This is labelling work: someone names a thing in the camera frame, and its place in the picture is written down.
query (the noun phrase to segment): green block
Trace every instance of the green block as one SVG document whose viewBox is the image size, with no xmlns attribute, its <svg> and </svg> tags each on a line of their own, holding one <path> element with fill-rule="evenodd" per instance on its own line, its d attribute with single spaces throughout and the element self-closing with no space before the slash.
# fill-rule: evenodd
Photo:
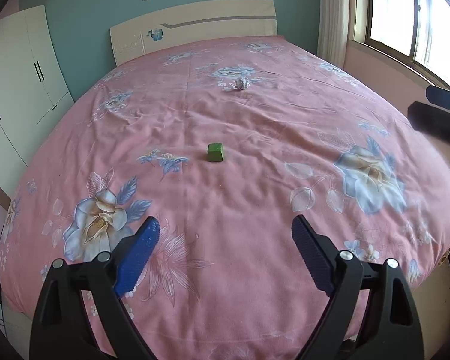
<svg viewBox="0 0 450 360">
<path fill-rule="evenodd" d="M 224 160 L 224 147 L 221 143 L 208 145 L 207 159 L 209 162 L 222 162 Z"/>
</svg>

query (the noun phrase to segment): white headboard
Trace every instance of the white headboard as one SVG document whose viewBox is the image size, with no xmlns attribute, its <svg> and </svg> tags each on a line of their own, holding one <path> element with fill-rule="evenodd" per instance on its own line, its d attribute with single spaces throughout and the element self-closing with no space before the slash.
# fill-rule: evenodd
<svg viewBox="0 0 450 360">
<path fill-rule="evenodd" d="M 110 29 L 116 65 L 181 44 L 238 36 L 277 35 L 273 0 L 213 0 L 178 5 Z"/>
</svg>

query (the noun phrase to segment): white wardrobe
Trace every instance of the white wardrobe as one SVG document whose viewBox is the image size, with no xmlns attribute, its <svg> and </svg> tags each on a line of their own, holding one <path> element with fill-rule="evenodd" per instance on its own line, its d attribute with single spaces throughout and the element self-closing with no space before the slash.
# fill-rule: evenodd
<svg viewBox="0 0 450 360">
<path fill-rule="evenodd" d="M 73 105 L 45 7 L 0 20 L 0 187 L 11 197 L 35 152 Z"/>
</svg>

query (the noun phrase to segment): white curtain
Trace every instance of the white curtain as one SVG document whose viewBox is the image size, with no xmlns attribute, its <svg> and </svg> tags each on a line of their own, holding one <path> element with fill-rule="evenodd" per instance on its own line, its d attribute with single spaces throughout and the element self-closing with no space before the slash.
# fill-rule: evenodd
<svg viewBox="0 0 450 360">
<path fill-rule="evenodd" d="M 348 38 L 350 0 L 320 0 L 317 56 L 343 68 Z"/>
</svg>

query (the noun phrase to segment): bed sheet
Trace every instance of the bed sheet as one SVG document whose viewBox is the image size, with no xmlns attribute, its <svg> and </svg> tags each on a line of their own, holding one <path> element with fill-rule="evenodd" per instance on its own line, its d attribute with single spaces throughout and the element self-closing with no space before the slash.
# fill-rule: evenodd
<svg viewBox="0 0 450 360">
<path fill-rule="evenodd" d="M 387 101 L 281 37 L 192 43 L 114 69 L 64 116 L 11 202 L 0 280 L 32 317 L 54 259 L 90 261 L 153 215 L 159 244 L 123 303 L 156 356 L 292 359 L 328 301 L 297 214 L 418 286 L 450 247 L 450 169 Z"/>
</svg>

